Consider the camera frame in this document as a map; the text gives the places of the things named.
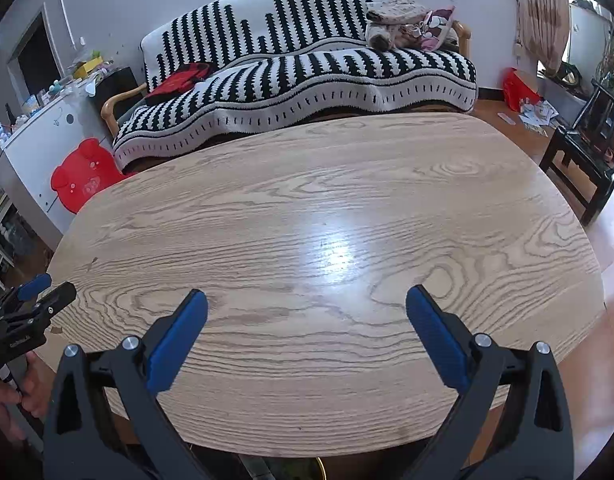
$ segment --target red and black bag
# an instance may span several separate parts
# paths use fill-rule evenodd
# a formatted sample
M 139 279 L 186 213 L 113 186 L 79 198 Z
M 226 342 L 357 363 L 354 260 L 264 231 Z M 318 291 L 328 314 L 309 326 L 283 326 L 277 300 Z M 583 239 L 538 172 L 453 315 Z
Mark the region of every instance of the red and black bag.
M 153 92 L 145 97 L 149 106 L 157 105 L 189 92 L 197 82 L 204 81 L 216 72 L 211 63 L 190 63 L 182 65 L 167 77 Z

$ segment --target yellow box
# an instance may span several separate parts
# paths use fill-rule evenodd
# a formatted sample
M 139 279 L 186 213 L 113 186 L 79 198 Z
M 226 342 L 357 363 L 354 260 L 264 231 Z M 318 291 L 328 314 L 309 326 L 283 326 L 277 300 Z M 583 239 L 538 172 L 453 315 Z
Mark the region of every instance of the yellow box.
M 74 79 L 86 79 L 89 72 L 91 72 L 95 67 L 103 62 L 102 56 L 99 56 L 91 61 L 87 61 L 84 65 L 82 65 L 78 70 L 73 73 Z

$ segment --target human hand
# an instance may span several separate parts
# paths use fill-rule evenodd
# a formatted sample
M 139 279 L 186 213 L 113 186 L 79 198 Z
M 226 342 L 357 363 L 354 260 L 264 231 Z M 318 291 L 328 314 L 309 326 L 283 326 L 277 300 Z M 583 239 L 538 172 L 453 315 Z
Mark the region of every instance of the human hand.
M 10 442 L 24 440 L 24 432 L 11 420 L 6 404 L 18 404 L 37 418 L 46 415 L 52 395 L 54 372 L 35 352 L 27 352 L 27 372 L 20 385 L 24 395 L 0 380 L 0 429 Z

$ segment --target sofa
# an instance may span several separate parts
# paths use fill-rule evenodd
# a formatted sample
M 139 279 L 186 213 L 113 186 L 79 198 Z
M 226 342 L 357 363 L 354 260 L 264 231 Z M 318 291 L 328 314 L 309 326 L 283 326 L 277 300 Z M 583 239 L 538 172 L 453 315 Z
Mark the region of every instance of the sofa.
M 267 132 L 341 110 L 470 111 L 477 86 L 469 30 L 453 23 L 459 52 L 379 52 L 366 46 L 366 1 L 217 0 L 152 31 L 141 43 L 146 83 L 102 110 L 116 164 L 126 171 L 137 160 L 182 155 L 222 134 Z M 114 119 L 119 100 L 152 91 L 191 62 L 218 70 L 178 97 L 138 104 Z

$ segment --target wooden armrest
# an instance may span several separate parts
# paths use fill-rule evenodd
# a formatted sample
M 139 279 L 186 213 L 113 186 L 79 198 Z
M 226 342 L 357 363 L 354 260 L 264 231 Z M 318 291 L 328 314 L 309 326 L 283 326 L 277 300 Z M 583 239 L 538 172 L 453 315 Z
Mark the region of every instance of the wooden armrest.
M 453 30 L 458 34 L 458 50 L 459 52 L 469 59 L 469 47 L 471 44 L 471 29 L 464 23 L 454 21 L 452 25 Z
M 119 103 L 120 101 L 124 101 L 125 99 L 129 99 L 130 97 L 138 95 L 145 88 L 147 88 L 147 84 L 143 83 L 140 86 L 134 88 L 133 90 L 129 90 L 127 92 L 123 92 L 121 94 L 110 97 L 103 104 L 103 107 L 100 110 L 100 116 L 103 118 L 103 121 L 109 127 L 111 136 L 114 139 L 116 138 L 116 135 L 118 135 L 118 131 L 120 131 L 120 128 L 118 127 L 118 121 L 116 121 L 116 118 L 114 117 L 114 106 L 116 106 L 116 103 Z

